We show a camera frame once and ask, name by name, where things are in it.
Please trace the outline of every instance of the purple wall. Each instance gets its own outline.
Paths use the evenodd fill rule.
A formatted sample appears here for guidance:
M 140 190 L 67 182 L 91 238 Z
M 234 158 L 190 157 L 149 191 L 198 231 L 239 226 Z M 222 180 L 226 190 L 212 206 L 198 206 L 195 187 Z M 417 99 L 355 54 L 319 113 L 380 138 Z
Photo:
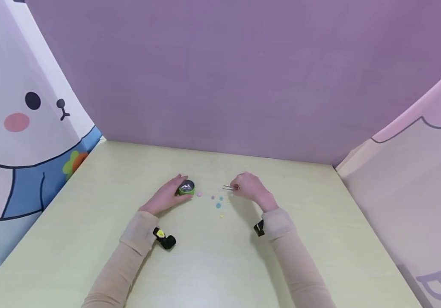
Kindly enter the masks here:
M 111 140 L 335 163 L 441 78 L 439 0 L 27 0 Z

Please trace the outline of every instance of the green tin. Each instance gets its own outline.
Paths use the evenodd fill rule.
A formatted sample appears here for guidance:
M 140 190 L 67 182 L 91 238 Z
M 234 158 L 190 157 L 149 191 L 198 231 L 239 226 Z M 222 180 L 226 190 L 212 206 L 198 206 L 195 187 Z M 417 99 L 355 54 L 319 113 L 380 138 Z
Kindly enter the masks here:
M 178 195 L 194 195 L 195 184 L 190 180 L 184 180 L 178 187 Z

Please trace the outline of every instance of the bunny pink cheek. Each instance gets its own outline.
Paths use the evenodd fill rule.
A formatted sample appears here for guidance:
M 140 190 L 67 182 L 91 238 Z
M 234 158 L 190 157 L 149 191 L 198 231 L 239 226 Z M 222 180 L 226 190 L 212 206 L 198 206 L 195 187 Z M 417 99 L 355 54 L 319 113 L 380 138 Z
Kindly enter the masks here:
M 23 113 L 12 113 L 4 120 L 6 130 L 18 133 L 25 130 L 29 126 L 29 117 Z

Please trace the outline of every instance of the black wrist strap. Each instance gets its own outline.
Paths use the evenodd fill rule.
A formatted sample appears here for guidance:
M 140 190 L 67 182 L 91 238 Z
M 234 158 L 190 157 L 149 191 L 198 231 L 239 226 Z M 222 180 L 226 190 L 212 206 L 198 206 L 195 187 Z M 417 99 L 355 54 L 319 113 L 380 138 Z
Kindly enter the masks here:
M 265 224 L 265 222 L 263 220 L 261 220 L 259 223 L 255 224 L 253 229 L 256 232 L 256 235 L 258 237 L 264 236 L 265 235 L 265 231 L 263 231 L 263 225 Z
M 166 234 L 160 228 L 155 228 L 152 234 L 155 235 L 155 239 L 165 250 L 171 249 L 176 244 L 176 239 L 172 235 L 166 237 Z

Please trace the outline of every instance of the beige sleeve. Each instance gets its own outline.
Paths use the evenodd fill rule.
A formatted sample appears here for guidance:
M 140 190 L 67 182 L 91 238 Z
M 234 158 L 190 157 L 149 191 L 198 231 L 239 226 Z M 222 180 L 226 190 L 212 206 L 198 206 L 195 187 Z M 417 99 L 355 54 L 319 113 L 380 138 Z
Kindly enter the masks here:
M 281 208 L 262 215 L 263 229 L 275 251 L 297 308 L 336 308 L 289 214 Z
M 139 211 L 85 298 L 82 308 L 123 308 L 143 259 L 152 249 L 158 218 Z

